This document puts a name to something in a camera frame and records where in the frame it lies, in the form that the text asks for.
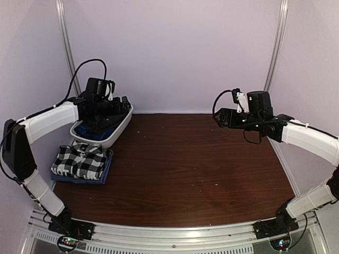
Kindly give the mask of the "dark grey pinstriped shirt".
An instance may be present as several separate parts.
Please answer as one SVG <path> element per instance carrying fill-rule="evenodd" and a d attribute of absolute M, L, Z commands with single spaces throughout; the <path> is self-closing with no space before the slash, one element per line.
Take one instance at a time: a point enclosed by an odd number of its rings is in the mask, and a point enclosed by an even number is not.
<path fill-rule="evenodd" d="M 101 134 L 110 129 L 116 129 L 127 114 L 95 115 L 83 118 L 83 124 L 89 133 Z"/>

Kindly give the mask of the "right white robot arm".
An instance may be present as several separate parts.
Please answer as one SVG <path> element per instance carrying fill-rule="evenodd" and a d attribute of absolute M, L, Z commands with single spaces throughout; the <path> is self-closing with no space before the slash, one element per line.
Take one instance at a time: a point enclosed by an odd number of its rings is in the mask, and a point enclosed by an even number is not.
<path fill-rule="evenodd" d="M 294 117 L 274 115 L 267 91 L 244 94 L 235 88 L 229 93 L 237 105 L 236 109 L 216 110 L 217 102 L 212 106 L 212 118 L 219 127 L 258 132 L 260 139 L 268 137 L 279 143 L 302 148 L 338 167 L 338 137 L 301 123 Z M 338 170 L 335 169 L 330 179 L 283 204 L 277 210 L 271 228 L 275 233 L 281 234 L 298 216 L 337 201 Z"/>

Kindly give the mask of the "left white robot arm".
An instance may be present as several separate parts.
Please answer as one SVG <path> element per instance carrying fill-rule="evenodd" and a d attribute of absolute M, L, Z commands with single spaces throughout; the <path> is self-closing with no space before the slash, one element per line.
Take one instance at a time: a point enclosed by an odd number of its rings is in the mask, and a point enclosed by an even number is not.
<path fill-rule="evenodd" d="M 65 235 L 76 231 L 76 223 L 69 218 L 70 211 L 51 190 L 37 170 L 31 145 L 45 135 L 65 125 L 92 119 L 93 128 L 107 129 L 114 119 L 114 132 L 103 144 L 113 145 L 129 124 L 133 105 L 128 98 L 114 97 L 112 80 L 89 78 L 85 90 L 78 97 L 65 98 L 61 103 L 20 120 L 9 119 L 4 124 L 2 158 L 14 174 L 14 181 L 26 191 L 51 216 L 55 225 Z"/>

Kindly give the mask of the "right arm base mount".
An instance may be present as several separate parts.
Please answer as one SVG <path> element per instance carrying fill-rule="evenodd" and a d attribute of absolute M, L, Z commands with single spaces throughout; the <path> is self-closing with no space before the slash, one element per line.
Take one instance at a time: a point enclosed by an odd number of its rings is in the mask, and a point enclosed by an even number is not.
<path fill-rule="evenodd" d="M 296 219 L 292 218 L 285 208 L 276 212 L 276 217 L 266 221 L 257 221 L 253 224 L 253 230 L 257 239 L 271 238 L 290 231 L 299 229 Z"/>

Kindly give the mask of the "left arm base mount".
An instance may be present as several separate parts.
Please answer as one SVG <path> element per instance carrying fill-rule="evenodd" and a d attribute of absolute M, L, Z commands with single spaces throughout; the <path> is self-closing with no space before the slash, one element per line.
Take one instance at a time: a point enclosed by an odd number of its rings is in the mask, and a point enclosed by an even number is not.
<path fill-rule="evenodd" d="M 51 214 L 48 229 L 78 240 L 91 240 L 95 225 L 72 218 L 72 212 L 67 206 L 58 216 Z"/>

